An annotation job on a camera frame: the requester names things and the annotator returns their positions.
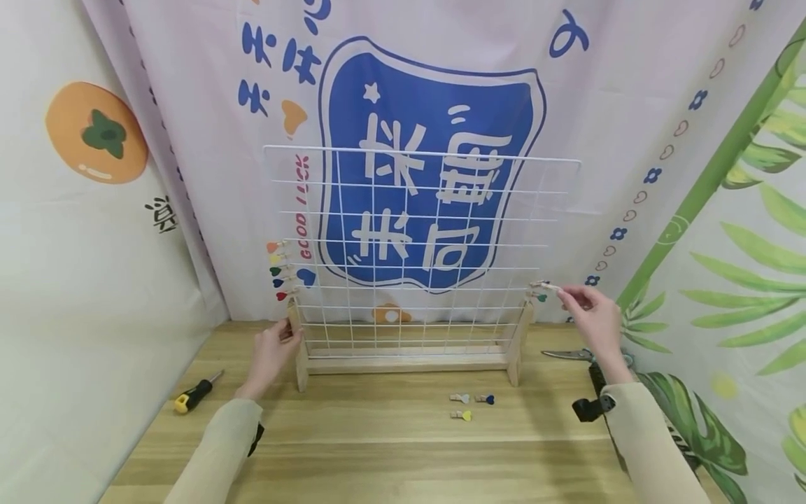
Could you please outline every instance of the hand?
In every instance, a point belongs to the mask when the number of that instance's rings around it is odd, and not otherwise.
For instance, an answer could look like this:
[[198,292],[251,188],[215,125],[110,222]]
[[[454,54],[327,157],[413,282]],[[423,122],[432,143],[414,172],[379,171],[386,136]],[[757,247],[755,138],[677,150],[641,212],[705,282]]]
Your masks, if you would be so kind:
[[582,339],[602,368],[608,383],[633,381],[621,356],[621,310],[610,298],[586,285],[568,285],[558,291],[563,309],[574,317]]
[[235,391],[235,396],[253,401],[262,398],[285,363],[297,354],[301,341],[302,329],[292,334],[288,319],[256,334],[247,380]]

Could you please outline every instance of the wooden stand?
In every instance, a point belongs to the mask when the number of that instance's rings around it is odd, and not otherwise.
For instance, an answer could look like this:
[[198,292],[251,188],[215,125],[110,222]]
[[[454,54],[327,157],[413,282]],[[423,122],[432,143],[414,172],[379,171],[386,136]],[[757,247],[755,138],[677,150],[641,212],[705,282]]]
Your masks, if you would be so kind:
[[[308,348],[305,336],[300,343],[297,354],[297,388],[305,392],[308,385],[308,376],[311,374],[363,374],[363,373],[413,373],[432,371],[486,371],[491,369],[504,369],[509,376],[513,387],[520,383],[521,352],[526,341],[526,329],[532,322],[534,306],[526,299],[521,304],[514,324],[509,324],[501,337],[503,344],[484,346],[419,346],[420,335],[423,334],[422,325],[410,324],[384,325],[356,325],[351,332],[360,333],[362,329],[372,330],[375,336],[393,330],[397,335],[395,339],[386,339],[375,342],[373,348],[356,348],[353,343],[350,347],[342,348]],[[291,328],[296,331],[305,325],[301,312],[293,300],[289,301],[288,316]],[[455,331],[462,327],[470,330],[471,324],[458,324],[453,326]],[[401,346],[406,335],[417,338],[406,339],[407,343],[415,346]],[[384,343],[393,344],[384,347]]]

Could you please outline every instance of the blue shield graphic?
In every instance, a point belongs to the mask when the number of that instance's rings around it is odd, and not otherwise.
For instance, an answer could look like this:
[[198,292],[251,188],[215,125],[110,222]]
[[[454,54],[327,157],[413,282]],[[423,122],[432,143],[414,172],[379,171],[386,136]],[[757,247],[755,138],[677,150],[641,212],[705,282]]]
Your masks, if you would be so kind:
[[325,152],[324,265],[358,285],[432,294],[484,275],[522,162],[467,155],[525,156],[545,117],[533,69],[459,72],[406,60],[366,37],[340,44],[319,88],[323,146],[457,156]]

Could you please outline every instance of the left hand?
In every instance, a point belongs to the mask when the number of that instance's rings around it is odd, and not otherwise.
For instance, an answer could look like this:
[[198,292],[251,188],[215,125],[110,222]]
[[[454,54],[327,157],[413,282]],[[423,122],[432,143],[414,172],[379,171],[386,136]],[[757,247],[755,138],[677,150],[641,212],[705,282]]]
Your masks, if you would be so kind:
[[247,380],[235,392],[235,396],[253,401],[262,398],[291,356],[297,354],[301,341],[302,329],[292,333],[288,319],[256,334]]

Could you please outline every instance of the pliers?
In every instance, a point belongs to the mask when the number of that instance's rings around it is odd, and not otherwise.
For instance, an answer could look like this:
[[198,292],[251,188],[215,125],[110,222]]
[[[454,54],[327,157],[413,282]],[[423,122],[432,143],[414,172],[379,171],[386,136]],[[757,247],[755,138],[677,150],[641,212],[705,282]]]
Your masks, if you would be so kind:
[[[582,350],[575,350],[573,352],[552,352],[550,350],[543,350],[542,353],[545,356],[556,357],[558,359],[586,360],[587,362],[590,363],[596,362],[596,356],[594,356],[593,352],[591,352],[587,348],[583,348]],[[624,357],[624,362],[627,364],[627,367],[632,368],[633,362],[635,362],[633,356],[631,356],[624,350],[621,351],[621,355]]]

